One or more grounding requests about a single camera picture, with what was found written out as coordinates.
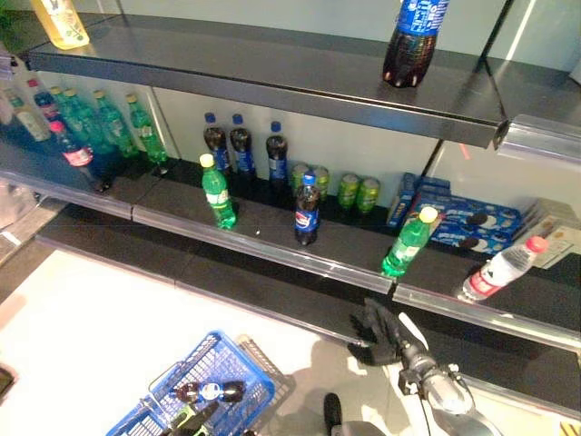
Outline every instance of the plastic bottle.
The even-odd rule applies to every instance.
[[[151,117],[139,105],[134,94],[128,94],[126,100],[131,111],[131,123],[139,131],[139,138],[145,147],[147,157],[150,162],[161,167],[162,173],[167,172],[163,167],[163,164],[167,161],[167,153],[155,131],[155,127],[153,127]]]
[[[123,157],[132,158],[137,156],[139,149],[133,143],[133,138],[119,109],[107,100],[103,91],[95,91],[93,95],[99,106],[99,115],[101,116],[101,123],[103,124],[107,141],[116,144]]]
[[[232,122],[237,126],[230,131],[230,142],[236,154],[238,174],[242,177],[253,179],[256,177],[256,169],[252,158],[252,135],[248,129],[242,127],[242,115],[233,115]]]
[[[53,96],[50,95],[50,93],[46,91],[36,79],[30,79],[27,83],[30,91],[33,93],[34,102],[40,108],[44,118],[46,118],[49,123],[51,121],[63,121]]]
[[[403,0],[383,63],[383,80],[403,88],[418,86],[434,54],[449,0]]]
[[[62,50],[89,44],[89,35],[72,0],[31,0],[51,43]]]
[[[46,123],[34,112],[32,107],[23,102],[13,89],[6,89],[4,93],[10,105],[12,105],[16,118],[35,141],[39,143],[51,137]]]
[[[52,121],[50,127],[51,131],[56,135],[59,150],[66,161],[79,170],[95,191],[102,193],[107,190],[110,184],[100,177],[95,176],[92,172],[90,164],[93,161],[93,153],[91,153],[91,150],[74,141],[66,132],[64,124],[61,121]]]
[[[309,245],[317,240],[319,227],[320,190],[316,185],[313,171],[302,176],[302,186],[297,195],[294,235],[301,245]]]
[[[429,225],[438,218],[438,211],[433,207],[424,207],[419,218],[404,226],[397,241],[381,265],[389,277],[401,277],[406,273],[411,261],[429,239]]]
[[[115,151],[115,146],[109,144],[103,132],[103,128],[99,124],[93,108],[83,102],[76,93],[76,89],[69,88],[64,91],[66,102],[71,109],[71,116],[75,119],[75,124],[81,124],[84,133],[83,137],[87,136],[86,142],[91,146],[95,154],[109,154]]]
[[[497,253],[490,262],[464,281],[458,298],[469,302],[488,298],[530,270],[537,255],[547,247],[547,240],[532,236],[526,243],[513,245]]]
[[[273,121],[271,123],[271,131],[274,135],[266,140],[271,188],[276,192],[280,192],[287,186],[287,152],[289,146],[287,140],[280,134],[281,123]]]
[[[216,217],[216,223],[222,229],[231,229],[236,224],[236,214],[228,195],[226,178],[216,169],[214,156],[211,154],[200,156],[200,164],[203,167],[202,187]]]
[[[216,125],[216,116],[212,112],[205,114],[204,118],[206,119],[206,128],[203,131],[203,139],[214,156],[216,169],[230,175],[231,164],[226,145],[226,132]]]

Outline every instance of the water bottle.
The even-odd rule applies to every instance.
[[[214,156],[211,154],[200,156],[200,164],[203,167],[202,187],[216,217],[216,223],[222,229],[231,229],[236,224],[236,214],[228,195],[226,178],[216,169]]]
[[[317,240],[319,201],[320,190],[316,186],[315,173],[308,171],[302,176],[295,211],[294,235],[301,245],[309,245]]]
[[[449,0],[403,0],[383,63],[383,80],[404,88],[418,86],[434,54]]]
[[[490,262],[464,281],[458,298],[468,302],[488,298],[530,270],[537,255],[547,247],[547,240],[532,236],[526,243],[513,245],[497,253]]]
[[[438,211],[426,206],[417,220],[407,223],[399,233],[397,241],[381,265],[383,273],[389,277],[401,277],[408,270],[419,250],[429,239],[429,227],[438,218]]]
[[[226,146],[226,132],[216,125],[216,116],[212,112],[205,114],[204,118],[206,129],[203,131],[203,139],[214,156],[216,168],[224,174],[230,175],[231,164]]]

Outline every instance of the white floor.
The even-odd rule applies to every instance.
[[[149,381],[212,330],[234,340],[250,336],[297,383],[263,435],[322,435],[328,391],[341,397],[346,420],[425,434],[421,422],[415,431],[409,427],[383,370],[360,368],[343,345],[63,252],[54,252],[0,306],[0,363],[18,376],[0,406],[0,434],[105,435],[146,394]],[[556,434],[554,417],[496,399],[477,401],[506,436]]]

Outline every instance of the yellow bottle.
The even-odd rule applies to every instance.
[[[31,0],[36,16],[51,39],[62,50],[89,44],[89,35],[72,0]]]

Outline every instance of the can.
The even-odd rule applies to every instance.
[[[315,184],[320,191],[320,200],[324,202],[327,199],[327,192],[329,191],[329,171],[324,166],[317,165],[313,169],[315,173]]]
[[[302,176],[309,171],[309,166],[303,162],[298,162],[292,167],[292,177],[290,179],[292,194],[296,197],[302,185]]]
[[[373,177],[365,179],[357,192],[357,208],[360,213],[369,213],[379,197],[379,181]]]
[[[355,203],[357,191],[359,189],[359,177],[353,173],[347,173],[341,177],[337,201],[339,206],[348,210]]]

